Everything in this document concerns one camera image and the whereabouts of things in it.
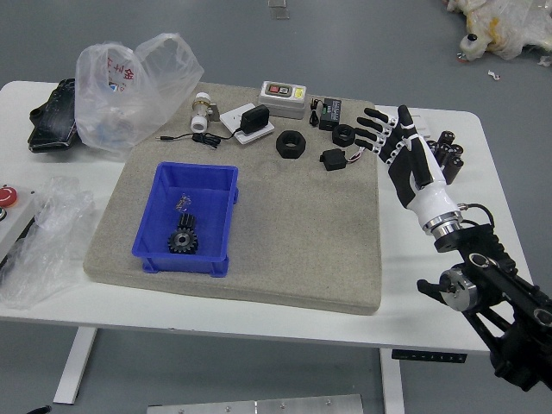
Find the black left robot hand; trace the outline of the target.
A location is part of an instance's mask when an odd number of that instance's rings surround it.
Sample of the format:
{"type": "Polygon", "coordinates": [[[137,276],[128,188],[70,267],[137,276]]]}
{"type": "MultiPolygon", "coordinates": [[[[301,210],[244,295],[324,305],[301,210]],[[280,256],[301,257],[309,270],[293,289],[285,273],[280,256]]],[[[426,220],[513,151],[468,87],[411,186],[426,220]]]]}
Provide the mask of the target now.
{"type": "Polygon", "coordinates": [[[51,405],[13,405],[1,403],[1,412],[9,414],[47,414],[52,411],[51,405]]]}

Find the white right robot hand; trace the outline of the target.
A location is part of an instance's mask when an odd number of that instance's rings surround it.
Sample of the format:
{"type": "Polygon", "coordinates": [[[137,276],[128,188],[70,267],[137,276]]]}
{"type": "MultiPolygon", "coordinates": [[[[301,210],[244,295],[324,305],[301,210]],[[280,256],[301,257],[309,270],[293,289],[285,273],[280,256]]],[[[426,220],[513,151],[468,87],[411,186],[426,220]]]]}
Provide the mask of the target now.
{"type": "Polygon", "coordinates": [[[398,200],[417,215],[426,233],[451,222],[457,227],[461,213],[446,191],[446,181],[434,154],[417,132],[411,113],[404,105],[396,116],[372,108],[356,121],[355,144],[378,155],[385,164],[398,200]]]}

